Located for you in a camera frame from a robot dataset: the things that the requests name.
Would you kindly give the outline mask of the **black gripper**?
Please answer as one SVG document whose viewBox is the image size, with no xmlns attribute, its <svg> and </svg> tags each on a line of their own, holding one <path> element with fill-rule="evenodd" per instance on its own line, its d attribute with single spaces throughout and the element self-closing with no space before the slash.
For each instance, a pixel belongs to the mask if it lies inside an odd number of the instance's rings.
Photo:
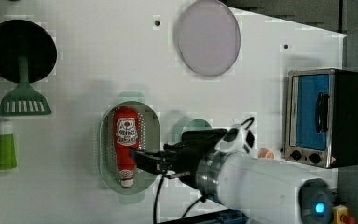
<svg viewBox="0 0 358 224">
<path fill-rule="evenodd" d="M 181 181 L 194 181 L 200 160 L 226 135 L 227 129 L 217 128 L 200 131 L 186 131 L 182 134 L 182 141 L 173 145 L 165 144 L 164 151 L 170 154 L 171 170 L 181 176 Z M 137 167 L 153 175 L 167 171 L 160 152 L 147 152 L 132 148 L 131 157 L 136 160 Z"/>
</svg>

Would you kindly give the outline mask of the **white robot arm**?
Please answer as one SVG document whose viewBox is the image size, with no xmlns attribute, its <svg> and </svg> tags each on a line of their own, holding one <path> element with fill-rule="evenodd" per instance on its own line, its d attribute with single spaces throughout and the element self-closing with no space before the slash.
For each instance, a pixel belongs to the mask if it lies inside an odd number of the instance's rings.
<svg viewBox="0 0 358 224">
<path fill-rule="evenodd" d="M 333 195 L 315 173 L 274 159 L 257 158 L 240 126 L 191 130 L 157 152 L 132 147 L 138 168 L 179 179 L 203 200 L 243 212 L 259 224 L 330 224 Z"/>
</svg>

